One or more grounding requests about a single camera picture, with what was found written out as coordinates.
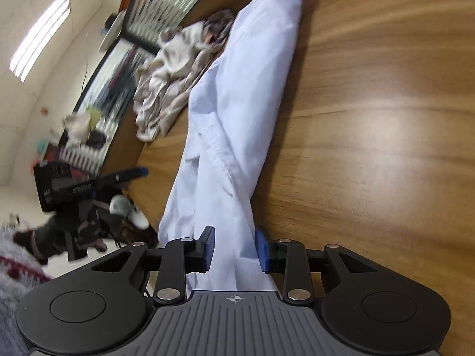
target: wooden table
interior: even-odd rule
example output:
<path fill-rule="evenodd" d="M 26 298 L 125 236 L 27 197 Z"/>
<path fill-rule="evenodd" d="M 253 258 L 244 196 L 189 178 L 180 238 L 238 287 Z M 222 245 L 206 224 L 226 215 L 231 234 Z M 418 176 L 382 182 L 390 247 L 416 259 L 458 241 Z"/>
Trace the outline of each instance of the wooden table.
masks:
<path fill-rule="evenodd" d="M 247 2 L 201 0 L 187 19 Z M 181 122 L 132 185 L 155 221 Z M 338 243 L 436 290 L 453 315 L 441 352 L 475 355 L 475 0 L 303 0 L 252 204 L 275 238 Z"/>

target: beige cloth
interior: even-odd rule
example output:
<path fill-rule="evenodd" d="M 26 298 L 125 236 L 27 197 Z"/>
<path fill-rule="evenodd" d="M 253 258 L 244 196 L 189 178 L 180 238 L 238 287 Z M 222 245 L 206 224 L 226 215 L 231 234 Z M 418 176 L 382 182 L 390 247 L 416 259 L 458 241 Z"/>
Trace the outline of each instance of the beige cloth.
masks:
<path fill-rule="evenodd" d="M 198 22 L 162 31 L 157 56 L 137 69 L 134 112 L 140 140 L 153 141 L 159 132 L 167 135 L 187 105 L 191 89 L 222 48 L 223 44 L 204 42 L 203 26 L 204 22 Z"/>

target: crosshair symbol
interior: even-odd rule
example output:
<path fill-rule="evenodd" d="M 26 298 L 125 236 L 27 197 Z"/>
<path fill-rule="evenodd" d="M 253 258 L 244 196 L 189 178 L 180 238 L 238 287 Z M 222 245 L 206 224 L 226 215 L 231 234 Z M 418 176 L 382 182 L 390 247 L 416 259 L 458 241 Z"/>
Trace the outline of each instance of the crosshair symbol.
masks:
<path fill-rule="evenodd" d="M 227 298 L 226 300 L 229 300 L 229 301 L 236 304 L 237 302 L 243 300 L 243 298 L 239 297 L 237 294 L 235 294 L 234 296 L 231 296 L 231 297 Z"/>

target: pile of clothes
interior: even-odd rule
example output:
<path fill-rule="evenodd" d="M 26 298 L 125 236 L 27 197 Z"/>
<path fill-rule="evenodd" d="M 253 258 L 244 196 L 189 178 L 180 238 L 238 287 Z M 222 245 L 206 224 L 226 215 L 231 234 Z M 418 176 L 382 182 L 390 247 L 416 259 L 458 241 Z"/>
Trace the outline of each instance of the pile of clothes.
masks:
<path fill-rule="evenodd" d="M 160 33 L 160 51 L 136 72 L 137 138 L 151 142 L 167 135 L 189 94 L 213 57 L 223 48 L 234 23 L 231 10 L 215 13 L 206 21 Z"/>

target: white fabric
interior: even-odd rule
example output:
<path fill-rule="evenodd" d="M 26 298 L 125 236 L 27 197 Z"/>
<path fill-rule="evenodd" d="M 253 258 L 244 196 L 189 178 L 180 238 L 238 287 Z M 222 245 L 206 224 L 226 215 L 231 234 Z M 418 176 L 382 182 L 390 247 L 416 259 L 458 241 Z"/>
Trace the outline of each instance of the white fabric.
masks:
<path fill-rule="evenodd" d="M 250 205 L 274 132 L 292 61 L 301 0 L 253 0 L 237 16 L 224 53 L 189 99 L 180 168 L 159 225 L 161 245 L 216 229 L 207 274 L 187 288 L 274 290 L 259 266 Z"/>
<path fill-rule="evenodd" d="M 178 114 L 188 103 L 189 93 L 214 53 L 222 46 L 205 44 L 203 21 L 184 29 L 171 28 L 160 33 L 160 51 L 155 59 L 137 69 L 134 112 L 137 138 L 155 140 L 165 136 Z"/>

